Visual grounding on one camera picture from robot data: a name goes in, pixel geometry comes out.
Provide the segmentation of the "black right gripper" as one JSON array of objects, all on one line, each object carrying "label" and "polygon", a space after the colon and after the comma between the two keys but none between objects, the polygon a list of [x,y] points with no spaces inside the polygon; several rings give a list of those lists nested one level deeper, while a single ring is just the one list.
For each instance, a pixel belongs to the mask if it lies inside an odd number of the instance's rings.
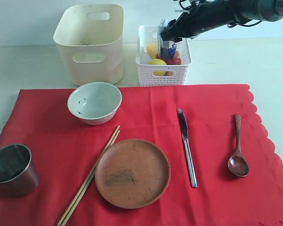
[{"label": "black right gripper", "polygon": [[195,38],[231,22],[233,22],[233,13],[226,2],[214,0],[196,6],[189,13],[182,13],[179,20],[169,21],[161,36],[163,40],[180,42],[183,38]]}]

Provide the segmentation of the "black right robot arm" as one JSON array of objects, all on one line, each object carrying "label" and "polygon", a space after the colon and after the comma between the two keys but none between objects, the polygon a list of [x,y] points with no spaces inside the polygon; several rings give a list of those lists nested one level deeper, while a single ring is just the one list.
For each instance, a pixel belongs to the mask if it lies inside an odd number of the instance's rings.
[{"label": "black right robot arm", "polygon": [[160,35],[162,40],[180,42],[224,25],[251,27],[282,18],[283,0],[191,0]]}]

